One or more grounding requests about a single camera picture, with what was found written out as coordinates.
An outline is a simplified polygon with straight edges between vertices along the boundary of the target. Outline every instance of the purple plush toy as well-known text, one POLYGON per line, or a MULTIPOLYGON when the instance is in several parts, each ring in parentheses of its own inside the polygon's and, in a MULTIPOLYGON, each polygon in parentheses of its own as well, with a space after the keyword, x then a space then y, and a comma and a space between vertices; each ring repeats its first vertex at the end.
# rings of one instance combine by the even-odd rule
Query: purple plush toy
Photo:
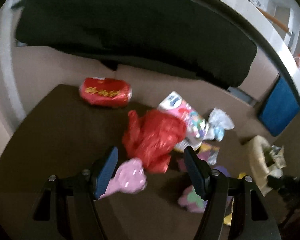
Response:
POLYGON ((146 187, 146 176, 139 158, 133 158, 120 165, 114 178, 109 181, 106 192, 100 196, 104 198, 117 191, 124 193, 138 193, 146 187))
MULTIPOLYGON (((217 166, 214 169, 221 171, 224 175, 230 177, 230 174, 225 167, 217 166)), ((232 197, 227 198, 227 205, 230 203, 231 198, 232 197)), ((186 207, 189 212, 203 213, 207 206, 207 201, 204 201, 199 195, 197 195, 193 185, 191 185, 183 191, 182 196, 178 199, 178 204, 181 207, 186 207)))

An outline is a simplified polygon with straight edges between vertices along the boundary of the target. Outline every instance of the red plastic bag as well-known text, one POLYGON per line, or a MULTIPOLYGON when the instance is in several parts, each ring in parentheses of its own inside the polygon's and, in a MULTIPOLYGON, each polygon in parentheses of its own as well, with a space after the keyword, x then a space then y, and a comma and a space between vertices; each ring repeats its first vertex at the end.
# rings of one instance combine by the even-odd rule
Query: red plastic bag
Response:
POLYGON ((112 78, 86 78, 80 96, 91 105, 124 107, 131 98, 130 85, 112 78))
POLYGON ((186 136, 186 124, 170 114, 150 110, 138 118, 128 113, 129 126, 122 137, 129 158, 140 158, 143 167, 154 173, 165 173, 174 146, 186 136))

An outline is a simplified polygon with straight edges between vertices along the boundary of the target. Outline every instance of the blue gripper pad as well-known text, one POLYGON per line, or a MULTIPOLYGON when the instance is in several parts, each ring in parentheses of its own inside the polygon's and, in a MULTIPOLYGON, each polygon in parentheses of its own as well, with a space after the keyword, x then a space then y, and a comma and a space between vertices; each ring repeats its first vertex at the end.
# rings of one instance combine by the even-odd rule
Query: blue gripper pad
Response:
POLYGON ((97 176, 97 183, 94 192, 94 196, 96 199, 99 199, 101 195, 106 192, 109 181, 112 177, 114 169, 118 162, 118 149, 117 147, 113 147, 103 168, 101 169, 99 175, 97 176))
POLYGON ((209 183, 208 171, 210 168, 208 164, 206 163, 207 167, 205 167, 205 162, 199 160, 192 147, 189 146, 184 150, 184 160, 185 160, 185 165, 188 170, 188 174, 190 176, 191 182, 194 186, 195 192, 203 200, 206 200, 207 194, 209 193, 205 190, 205 184, 209 183))

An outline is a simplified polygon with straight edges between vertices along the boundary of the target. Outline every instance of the brown tabletop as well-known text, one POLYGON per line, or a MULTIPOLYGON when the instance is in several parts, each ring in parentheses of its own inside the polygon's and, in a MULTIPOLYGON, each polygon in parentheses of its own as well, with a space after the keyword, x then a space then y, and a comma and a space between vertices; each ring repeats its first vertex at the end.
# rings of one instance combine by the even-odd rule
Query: brown tabletop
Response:
MULTIPOLYGON (((57 86, 34 108, 0 158, 0 223, 12 239, 20 239, 36 193, 50 175, 73 176, 113 145, 119 162, 126 159, 121 138, 131 109, 142 116, 150 107, 134 102, 123 109, 89 106, 77 87, 67 85, 57 86)), ((234 132, 227 131, 217 145, 218 165, 234 177, 246 171, 247 159, 234 132)), ((165 174, 147 174, 143 192, 116 193, 96 202, 109 240, 193 239, 202 215, 177 205, 191 182, 174 167, 173 159, 165 174)))

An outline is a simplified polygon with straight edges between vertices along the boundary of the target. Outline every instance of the snack bag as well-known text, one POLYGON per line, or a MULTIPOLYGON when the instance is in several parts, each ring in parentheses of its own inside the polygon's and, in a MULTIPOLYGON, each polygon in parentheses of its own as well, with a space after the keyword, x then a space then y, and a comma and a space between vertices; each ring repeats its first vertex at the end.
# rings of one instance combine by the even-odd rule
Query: snack bag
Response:
POLYGON ((79 93, 90 105, 109 107, 126 106, 132 95, 128 83, 112 78, 86 78, 79 93))
POLYGON ((198 144, 203 140, 209 124, 178 93, 170 93, 157 109, 186 123, 186 138, 191 144, 198 144))

